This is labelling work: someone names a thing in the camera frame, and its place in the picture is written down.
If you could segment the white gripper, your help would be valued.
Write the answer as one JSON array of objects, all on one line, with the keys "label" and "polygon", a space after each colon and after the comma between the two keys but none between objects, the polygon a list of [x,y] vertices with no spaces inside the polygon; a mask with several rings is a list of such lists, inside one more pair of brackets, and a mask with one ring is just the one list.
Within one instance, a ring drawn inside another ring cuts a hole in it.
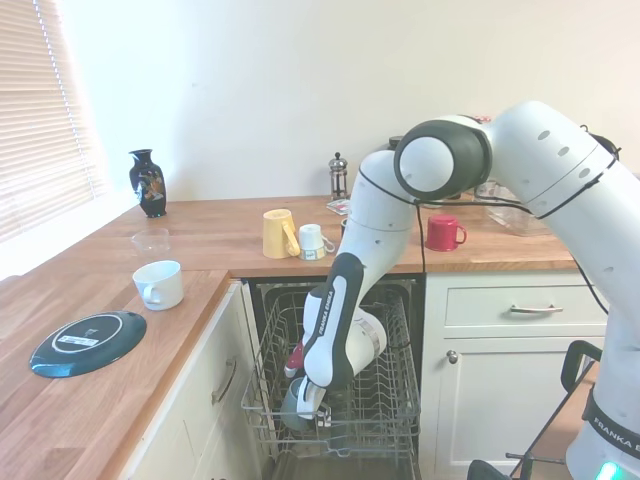
[{"label": "white gripper", "polygon": [[313,420],[319,412],[326,390],[315,385],[308,377],[298,379],[296,413],[305,420]]}]

